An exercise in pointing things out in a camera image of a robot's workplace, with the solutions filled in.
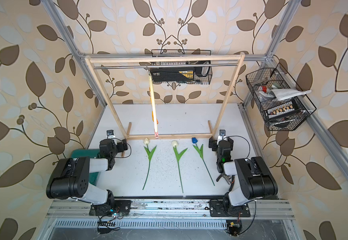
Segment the blue tulip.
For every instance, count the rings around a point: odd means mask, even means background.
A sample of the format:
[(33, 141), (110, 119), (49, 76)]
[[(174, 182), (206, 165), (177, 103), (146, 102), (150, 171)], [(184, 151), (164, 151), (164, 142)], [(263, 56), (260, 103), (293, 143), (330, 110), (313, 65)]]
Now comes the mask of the blue tulip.
[(211, 173), (210, 173), (210, 171), (208, 169), (208, 166), (206, 164), (206, 161), (204, 159), (204, 144), (201, 144), (200, 146), (198, 146), (198, 139), (195, 138), (195, 137), (192, 138), (192, 144), (193, 144), (193, 147), (195, 148), (195, 150), (197, 151), (197, 153), (199, 154), (201, 160), (203, 161), (204, 166), (205, 166), (205, 168), (206, 168), (206, 170), (208, 172), (208, 175), (209, 175), (213, 185), (215, 186), (214, 180), (213, 180), (213, 178), (211, 176)]

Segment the white tulip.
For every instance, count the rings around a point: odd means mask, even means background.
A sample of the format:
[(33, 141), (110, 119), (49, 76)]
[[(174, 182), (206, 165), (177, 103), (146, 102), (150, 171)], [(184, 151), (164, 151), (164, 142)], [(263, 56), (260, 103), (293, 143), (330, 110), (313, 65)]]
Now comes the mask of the white tulip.
[(148, 181), (148, 178), (149, 178), (149, 174), (150, 174), (151, 161), (152, 161), (152, 158), (153, 158), (154, 153), (155, 153), (156, 148), (157, 148), (156, 146), (153, 147), (152, 149), (149, 148), (150, 140), (148, 138), (144, 139), (144, 144), (145, 144), (144, 149), (145, 149), (145, 151), (147, 153), (149, 164), (148, 164), (148, 171), (147, 171), (147, 174), (146, 174), (146, 179), (145, 179), (145, 182), (144, 182), (143, 190), (146, 187), (146, 184), (147, 184), (147, 181)]
[(178, 166), (178, 171), (179, 171), (179, 178), (180, 178), (180, 184), (181, 184), (181, 190), (182, 190), (182, 193), (184, 193), (184, 189), (183, 189), (183, 182), (182, 182), (182, 176), (181, 176), (181, 168), (180, 168), (180, 160), (181, 160), (181, 157), (185, 154), (185, 152), (188, 150), (188, 149), (184, 149), (182, 150), (181, 152), (178, 151), (178, 142), (176, 140), (173, 140), (172, 141), (172, 146), (173, 146), (173, 150), (174, 150), (174, 153), (175, 153), (175, 157), (176, 157), (176, 161), (177, 161), (177, 166)]

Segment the yellow clip hanger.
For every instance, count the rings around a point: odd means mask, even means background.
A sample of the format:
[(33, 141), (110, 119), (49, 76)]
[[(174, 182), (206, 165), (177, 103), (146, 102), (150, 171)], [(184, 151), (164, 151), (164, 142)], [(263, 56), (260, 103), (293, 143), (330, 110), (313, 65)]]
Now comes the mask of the yellow clip hanger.
[(154, 122), (154, 133), (155, 133), (155, 138), (158, 139), (159, 133), (158, 133), (156, 104), (155, 104), (155, 92), (154, 92), (153, 78), (151, 73), (149, 73), (149, 85), (150, 85), (150, 98), (151, 98), (151, 104), (152, 104), (152, 116), (153, 116), (153, 122)]

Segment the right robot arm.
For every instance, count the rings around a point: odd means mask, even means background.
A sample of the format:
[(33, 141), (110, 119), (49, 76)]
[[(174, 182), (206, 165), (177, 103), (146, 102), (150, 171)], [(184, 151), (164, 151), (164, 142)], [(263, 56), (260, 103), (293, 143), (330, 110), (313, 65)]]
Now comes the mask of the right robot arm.
[(216, 152), (218, 180), (225, 178), (230, 188), (221, 200), (210, 200), (211, 217), (250, 217), (249, 203), (278, 194), (278, 185), (262, 157), (233, 159), (234, 141), (220, 136), (209, 139)]

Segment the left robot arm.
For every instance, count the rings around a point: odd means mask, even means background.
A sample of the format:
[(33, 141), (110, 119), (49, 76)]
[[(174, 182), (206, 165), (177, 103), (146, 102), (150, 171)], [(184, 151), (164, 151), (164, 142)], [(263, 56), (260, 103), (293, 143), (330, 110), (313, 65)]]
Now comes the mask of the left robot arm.
[(94, 154), (57, 162), (49, 179), (46, 195), (49, 199), (74, 199), (88, 203), (97, 217), (127, 215), (131, 201), (115, 200), (112, 191), (101, 189), (90, 182), (90, 174), (111, 171), (119, 153), (131, 151), (127, 140), (104, 139)]

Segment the wooden clothes rack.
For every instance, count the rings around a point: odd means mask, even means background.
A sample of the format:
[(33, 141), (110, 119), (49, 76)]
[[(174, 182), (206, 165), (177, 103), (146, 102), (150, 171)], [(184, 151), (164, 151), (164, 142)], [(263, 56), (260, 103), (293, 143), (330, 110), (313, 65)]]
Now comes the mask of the wooden clothes rack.
[(92, 78), (94, 79), (97, 87), (100, 90), (102, 97), (105, 99), (107, 107), (110, 109), (116, 124), (118, 125), (122, 136), (127, 140), (143, 140), (145, 138), (155, 138), (155, 133), (152, 135), (131, 135), (128, 129), (125, 129), (120, 117), (105, 90), (103, 82), (99, 79), (99, 75), (96, 70), (101, 69), (101, 66), (96, 66), (95, 64), (104, 65), (104, 69), (130, 69), (130, 68), (143, 68), (149, 71), (155, 68), (156, 65), (152, 65), (154, 62), (179, 62), (179, 61), (207, 61), (210, 60), (211, 63), (203, 66), (206, 67), (234, 67), (234, 72), (231, 78), (231, 82), (228, 86), (227, 93), (223, 100), (221, 109), (219, 111), (217, 120), (213, 125), (208, 121), (210, 131), (208, 133), (196, 133), (196, 134), (159, 134), (158, 139), (188, 139), (192, 137), (196, 138), (211, 138), (215, 137), (217, 130), (219, 129), (220, 122), (222, 120), (223, 114), (225, 112), (228, 99), (233, 89), (233, 83), (238, 79), (239, 71), (243, 66), (244, 61), (248, 60), (249, 56), (241, 53), (240, 55), (184, 55), (184, 56), (161, 56), (161, 57), (122, 57), (122, 58), (111, 58), (109, 55), (92, 55), (85, 56), (84, 61), (88, 67)]

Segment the green tool case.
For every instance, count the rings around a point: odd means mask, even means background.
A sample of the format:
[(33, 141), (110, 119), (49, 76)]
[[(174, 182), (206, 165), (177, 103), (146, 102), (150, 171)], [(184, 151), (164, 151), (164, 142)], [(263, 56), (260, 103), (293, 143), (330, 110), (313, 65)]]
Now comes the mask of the green tool case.
[[(70, 158), (76, 159), (81, 157), (90, 157), (90, 158), (97, 158), (99, 156), (100, 150), (99, 149), (77, 149), (74, 150)], [(90, 173), (89, 174), (89, 183), (96, 186), (97, 180), (98, 180), (99, 172)]]

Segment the white paper in basket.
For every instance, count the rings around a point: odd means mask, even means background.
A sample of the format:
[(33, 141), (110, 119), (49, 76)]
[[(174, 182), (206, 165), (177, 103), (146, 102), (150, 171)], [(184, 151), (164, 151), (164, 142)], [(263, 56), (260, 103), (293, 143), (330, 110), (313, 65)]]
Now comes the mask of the white paper in basket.
[(311, 90), (307, 91), (298, 91), (294, 89), (273, 89), (269, 92), (269, 94), (275, 97), (278, 101), (284, 101), (288, 99), (292, 99), (297, 96), (303, 96), (311, 93)]

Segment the black box in basket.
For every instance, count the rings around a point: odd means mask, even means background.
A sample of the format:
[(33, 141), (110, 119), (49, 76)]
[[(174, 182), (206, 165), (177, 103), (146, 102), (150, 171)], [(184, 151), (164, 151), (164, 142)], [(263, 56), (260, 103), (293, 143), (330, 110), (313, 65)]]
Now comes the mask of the black box in basket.
[(193, 82), (193, 68), (153, 68), (150, 70), (153, 82)]

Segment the orange handled pliers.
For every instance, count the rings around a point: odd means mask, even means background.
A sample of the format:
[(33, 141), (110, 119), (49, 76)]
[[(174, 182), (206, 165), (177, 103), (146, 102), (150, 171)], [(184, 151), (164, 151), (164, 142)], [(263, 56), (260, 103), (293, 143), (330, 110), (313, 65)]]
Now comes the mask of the orange handled pliers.
[(231, 185), (234, 182), (235, 176), (226, 175), (225, 173), (220, 173), (220, 175), (216, 179), (216, 182), (219, 182), (219, 180), (221, 179), (224, 179), (228, 185)]

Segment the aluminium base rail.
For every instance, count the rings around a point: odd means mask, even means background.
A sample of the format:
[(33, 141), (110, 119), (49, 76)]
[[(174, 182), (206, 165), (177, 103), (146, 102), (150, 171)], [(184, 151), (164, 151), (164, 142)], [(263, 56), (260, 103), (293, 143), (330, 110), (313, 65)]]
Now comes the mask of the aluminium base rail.
[(286, 200), (257, 200), (224, 210), (216, 199), (116, 199), (116, 213), (125, 219), (255, 219), (294, 220)]

